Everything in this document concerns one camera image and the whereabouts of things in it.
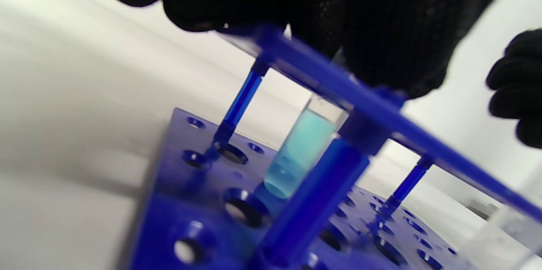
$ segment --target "rack top bar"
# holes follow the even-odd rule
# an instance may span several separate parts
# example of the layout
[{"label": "rack top bar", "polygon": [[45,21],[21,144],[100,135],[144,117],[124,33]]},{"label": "rack top bar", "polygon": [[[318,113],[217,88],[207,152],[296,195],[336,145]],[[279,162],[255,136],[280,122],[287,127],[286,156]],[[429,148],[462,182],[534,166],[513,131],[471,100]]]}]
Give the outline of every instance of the rack top bar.
[{"label": "rack top bar", "polygon": [[343,108],[354,106],[388,128],[394,141],[420,155],[431,156],[440,168],[542,224],[542,209],[402,116],[367,85],[351,81],[345,72],[333,68],[333,64],[315,50],[296,39],[284,37],[278,27],[235,27],[221,30],[221,35],[248,54],[272,63],[273,69],[314,93]]}]

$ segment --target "blue plastic rod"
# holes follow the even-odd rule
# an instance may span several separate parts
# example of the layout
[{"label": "blue plastic rod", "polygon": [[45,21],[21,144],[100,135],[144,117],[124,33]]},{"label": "blue plastic rod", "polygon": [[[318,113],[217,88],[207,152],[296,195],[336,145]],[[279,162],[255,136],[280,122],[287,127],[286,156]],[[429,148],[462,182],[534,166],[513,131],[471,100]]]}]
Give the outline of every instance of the blue plastic rod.
[{"label": "blue plastic rod", "polygon": [[[401,94],[385,88],[376,92],[397,110],[403,105]],[[390,135],[355,109],[337,133],[340,137],[331,141],[263,238],[256,250],[260,258],[279,267],[298,262],[366,170],[368,155],[376,154]]]},{"label": "blue plastic rod", "polygon": [[398,207],[407,195],[414,189],[428,169],[433,165],[433,160],[428,156],[422,156],[418,164],[414,166],[405,180],[397,187],[395,192],[387,199],[387,204]]},{"label": "blue plastic rod", "polygon": [[229,141],[270,66],[261,56],[256,59],[241,90],[218,126],[213,141]]},{"label": "blue plastic rod", "polygon": [[279,267],[300,260],[368,164],[346,140],[333,140],[265,235],[263,256]]}]

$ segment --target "light blue liquid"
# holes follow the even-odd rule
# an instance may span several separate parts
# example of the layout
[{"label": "light blue liquid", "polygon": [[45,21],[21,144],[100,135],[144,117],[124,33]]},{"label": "light blue liquid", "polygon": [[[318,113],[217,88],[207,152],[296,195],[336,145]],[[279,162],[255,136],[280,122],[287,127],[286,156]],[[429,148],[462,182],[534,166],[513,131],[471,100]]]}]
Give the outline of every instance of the light blue liquid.
[{"label": "light blue liquid", "polygon": [[263,180],[265,188],[288,198],[314,166],[337,126],[311,110],[304,110],[271,162]]}]

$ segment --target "test tube rack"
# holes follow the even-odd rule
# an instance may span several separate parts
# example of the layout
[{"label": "test tube rack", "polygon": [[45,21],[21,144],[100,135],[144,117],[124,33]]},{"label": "test tube rack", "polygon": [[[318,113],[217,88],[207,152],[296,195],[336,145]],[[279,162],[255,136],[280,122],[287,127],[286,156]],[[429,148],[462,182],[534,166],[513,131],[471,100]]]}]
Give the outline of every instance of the test tube rack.
[{"label": "test tube rack", "polygon": [[[281,29],[259,25],[222,34],[257,58],[254,72],[221,125],[174,110],[141,214],[131,270],[451,269],[455,250],[400,205],[433,163],[542,223],[542,210],[425,133],[401,116],[397,106],[349,79],[310,47],[284,37]],[[292,244],[265,247],[266,252],[261,242],[277,231],[271,227],[281,221],[301,190],[288,201],[269,193],[263,178],[276,151],[234,133],[266,66],[337,106],[355,108],[384,129],[389,139],[422,157],[397,189],[399,199],[379,197],[359,187],[345,190],[342,202],[332,206],[330,214],[318,214],[328,218],[318,236],[302,248],[302,254],[282,264],[267,260],[266,253]],[[306,214],[295,219],[310,224],[312,218],[313,214]],[[182,248],[190,256],[180,256]]]}]

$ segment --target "gloved hand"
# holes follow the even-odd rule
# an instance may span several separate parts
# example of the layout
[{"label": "gloved hand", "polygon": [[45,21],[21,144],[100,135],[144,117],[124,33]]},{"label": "gloved hand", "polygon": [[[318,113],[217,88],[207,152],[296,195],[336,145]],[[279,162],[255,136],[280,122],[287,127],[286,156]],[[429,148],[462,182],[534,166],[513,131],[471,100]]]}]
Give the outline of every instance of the gloved hand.
[{"label": "gloved hand", "polygon": [[542,30],[517,35],[487,77],[494,116],[518,119],[517,137],[542,149]]},{"label": "gloved hand", "polygon": [[[120,0],[147,6],[157,0]],[[457,43],[492,0],[162,0],[187,31],[271,21],[371,86],[417,98],[440,87]]]}]

